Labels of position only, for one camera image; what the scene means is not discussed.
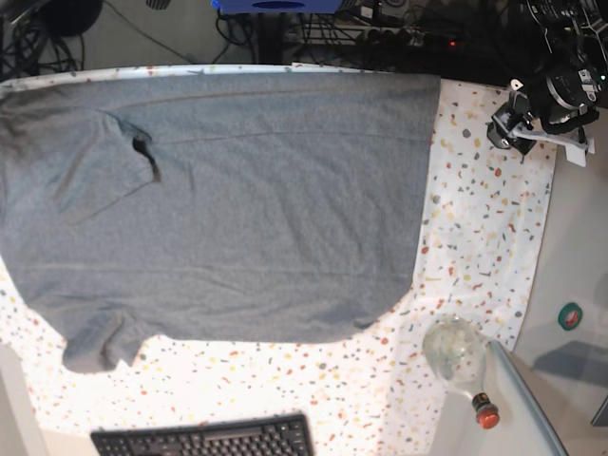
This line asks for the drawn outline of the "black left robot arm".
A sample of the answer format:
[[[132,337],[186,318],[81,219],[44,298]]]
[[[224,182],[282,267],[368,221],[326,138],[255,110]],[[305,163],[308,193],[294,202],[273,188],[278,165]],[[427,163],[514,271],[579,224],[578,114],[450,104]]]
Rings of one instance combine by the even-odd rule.
[[[526,1],[548,55],[530,76],[514,78],[509,98],[491,116],[487,137],[527,155],[538,142],[564,148],[584,167],[596,152],[585,126],[607,97],[607,7],[600,1]]]

